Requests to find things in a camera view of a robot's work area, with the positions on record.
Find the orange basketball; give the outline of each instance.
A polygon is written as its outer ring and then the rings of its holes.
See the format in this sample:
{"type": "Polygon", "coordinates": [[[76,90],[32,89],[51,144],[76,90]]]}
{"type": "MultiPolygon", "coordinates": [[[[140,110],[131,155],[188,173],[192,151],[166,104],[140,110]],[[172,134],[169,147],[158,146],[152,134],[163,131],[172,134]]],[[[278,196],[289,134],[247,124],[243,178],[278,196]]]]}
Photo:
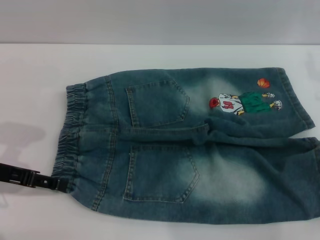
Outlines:
{"type": "Polygon", "coordinates": [[[261,88],[268,88],[270,87],[270,82],[265,78],[260,78],[258,80],[258,86],[261,88]]]}

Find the sneaker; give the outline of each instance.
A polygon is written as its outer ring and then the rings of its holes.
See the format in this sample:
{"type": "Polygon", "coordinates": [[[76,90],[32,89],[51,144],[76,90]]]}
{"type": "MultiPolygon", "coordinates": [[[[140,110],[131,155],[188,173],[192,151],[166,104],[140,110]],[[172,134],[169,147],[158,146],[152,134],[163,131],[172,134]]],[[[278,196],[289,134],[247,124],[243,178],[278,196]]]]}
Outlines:
{"type": "Polygon", "coordinates": [[[274,95],[273,93],[270,93],[270,92],[266,92],[265,94],[268,96],[268,98],[274,98],[276,96],[276,95],[274,95]]]}
{"type": "Polygon", "coordinates": [[[277,101],[274,101],[274,107],[277,109],[277,110],[280,110],[282,109],[282,102],[280,100],[277,100],[277,101]]]}

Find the jeans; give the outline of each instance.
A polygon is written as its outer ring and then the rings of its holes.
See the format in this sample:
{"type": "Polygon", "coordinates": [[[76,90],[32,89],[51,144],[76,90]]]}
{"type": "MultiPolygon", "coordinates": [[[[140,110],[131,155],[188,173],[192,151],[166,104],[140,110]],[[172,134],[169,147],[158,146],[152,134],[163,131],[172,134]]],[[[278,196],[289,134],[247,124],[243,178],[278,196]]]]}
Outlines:
{"type": "Polygon", "coordinates": [[[320,144],[282,68],[150,69],[67,87],[52,177],[100,213],[204,224],[320,216],[320,144]]]}

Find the cartoon basketball player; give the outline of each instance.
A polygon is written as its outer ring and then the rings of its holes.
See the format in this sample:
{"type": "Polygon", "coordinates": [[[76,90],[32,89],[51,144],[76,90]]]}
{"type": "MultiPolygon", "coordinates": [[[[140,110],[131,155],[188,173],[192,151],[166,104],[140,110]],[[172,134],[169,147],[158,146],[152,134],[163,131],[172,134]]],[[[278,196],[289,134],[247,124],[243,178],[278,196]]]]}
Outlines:
{"type": "Polygon", "coordinates": [[[220,106],[224,112],[242,115],[244,113],[271,112],[272,109],[282,109],[282,102],[275,100],[272,103],[263,101],[263,98],[274,98],[273,93],[260,94],[257,92],[245,92],[240,96],[231,94],[220,94],[218,98],[213,97],[209,102],[210,108],[220,106]]]}

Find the red hair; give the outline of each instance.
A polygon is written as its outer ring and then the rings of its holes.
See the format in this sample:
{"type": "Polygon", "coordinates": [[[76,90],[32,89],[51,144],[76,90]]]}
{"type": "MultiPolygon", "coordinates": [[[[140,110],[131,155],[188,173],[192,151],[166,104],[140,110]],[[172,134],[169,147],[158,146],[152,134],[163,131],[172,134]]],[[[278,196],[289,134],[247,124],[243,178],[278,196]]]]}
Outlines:
{"type": "Polygon", "coordinates": [[[210,108],[215,108],[216,106],[218,106],[219,105],[219,99],[218,98],[216,98],[216,97],[213,97],[213,98],[211,98],[210,99],[210,102],[209,102],[209,106],[210,106],[210,108]]]}

